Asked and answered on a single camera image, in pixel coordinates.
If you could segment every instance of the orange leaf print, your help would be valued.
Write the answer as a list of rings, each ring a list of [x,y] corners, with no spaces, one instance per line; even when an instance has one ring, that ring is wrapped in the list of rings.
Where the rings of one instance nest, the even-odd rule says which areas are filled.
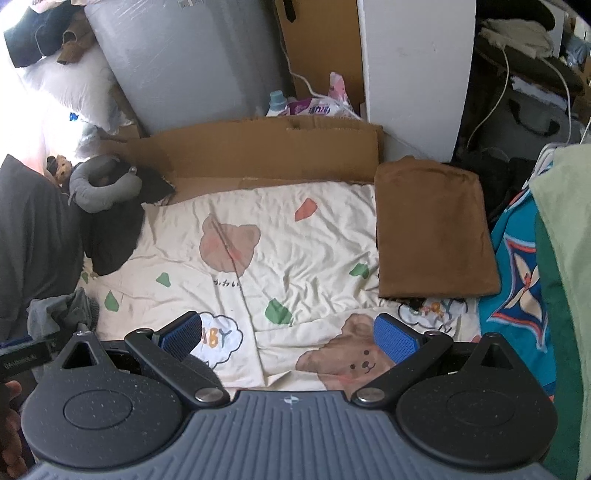
[[[316,210],[318,210],[318,205],[316,205],[316,202],[311,198],[307,198],[304,200],[304,203],[301,204],[301,207],[296,210],[294,219],[296,222],[299,222],[300,220],[309,218],[314,215]]]

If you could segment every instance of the cream bedsheet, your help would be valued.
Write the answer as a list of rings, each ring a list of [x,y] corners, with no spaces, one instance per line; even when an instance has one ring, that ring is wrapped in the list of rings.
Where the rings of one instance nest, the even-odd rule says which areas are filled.
[[[227,388],[350,393],[391,366],[372,340],[382,312],[456,340],[479,334],[472,300],[428,299],[415,311],[378,298],[373,186],[268,187],[145,209],[123,267],[82,274],[101,305],[98,335],[157,330],[195,310],[193,355]]]

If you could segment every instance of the green leaf print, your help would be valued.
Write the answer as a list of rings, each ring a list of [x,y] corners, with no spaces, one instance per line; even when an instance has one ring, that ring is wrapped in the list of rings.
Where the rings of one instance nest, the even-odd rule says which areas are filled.
[[[265,317],[275,325],[289,325],[291,321],[291,312],[287,310],[277,299],[269,302],[265,310]]]
[[[363,277],[365,280],[369,278],[369,267],[364,263],[358,263],[353,270],[349,272],[352,277]]]
[[[163,272],[156,281],[161,285],[164,285],[166,288],[170,288],[170,277],[166,272]]]
[[[113,292],[111,292],[110,290],[105,298],[105,308],[107,310],[110,310],[111,312],[118,312],[119,311],[119,302],[117,301],[117,299],[113,295]]]

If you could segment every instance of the round pad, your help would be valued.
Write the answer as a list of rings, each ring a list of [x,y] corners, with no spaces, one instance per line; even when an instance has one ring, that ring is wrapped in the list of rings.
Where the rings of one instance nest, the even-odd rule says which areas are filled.
[[[486,471],[537,461],[556,429],[552,404],[491,369],[457,373],[407,390],[396,409],[401,430],[446,464]]]
[[[43,380],[24,409],[22,429],[33,452],[51,463],[76,469],[137,463],[164,446],[182,420],[177,395],[147,377],[83,367]]]
[[[119,392],[91,390],[68,400],[64,415],[74,427],[103,430],[124,421],[133,407],[131,400]]]

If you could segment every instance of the white cable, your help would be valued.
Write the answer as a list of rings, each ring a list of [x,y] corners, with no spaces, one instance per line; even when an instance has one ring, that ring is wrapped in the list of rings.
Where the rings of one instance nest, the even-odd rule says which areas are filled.
[[[503,91],[501,93],[501,96],[496,101],[495,106],[492,108],[490,113],[486,117],[484,117],[484,120],[476,126],[476,128],[472,132],[472,135],[470,135],[470,138],[468,138],[468,143],[466,144],[466,151],[469,149],[470,142],[472,141],[472,137],[474,137],[474,134],[476,133],[476,131],[484,124],[484,122],[486,122],[490,118],[490,116],[493,114],[493,112],[499,106],[501,100],[503,99],[503,96],[505,95],[505,91],[507,90],[507,85],[509,84],[509,59],[507,58],[507,54],[505,53],[505,49],[503,48],[503,49],[501,49],[501,51],[503,52],[503,55],[505,56],[505,63],[507,65],[507,78],[505,79],[505,86],[503,87]]]
[[[585,141],[585,138],[587,137],[587,132],[589,131],[589,125],[591,125],[591,116],[589,117],[589,121],[587,122],[587,128],[585,128],[585,132],[583,133],[583,136],[581,137],[581,143],[579,145],[583,145],[583,142]]]
[[[554,70],[558,76],[560,77],[560,80],[562,80],[562,83],[564,84],[564,88],[566,89],[566,97],[567,97],[567,101],[568,101],[568,108],[569,108],[569,137],[566,141],[566,143],[570,142],[570,134],[572,133],[573,130],[573,120],[570,114],[570,90],[569,90],[569,86],[566,84],[566,80],[564,79],[564,77],[562,76],[562,74],[560,73],[560,71],[554,66],[552,65],[548,60],[546,60],[545,58],[540,58],[541,61],[543,61],[548,67],[550,67],[552,70]]]

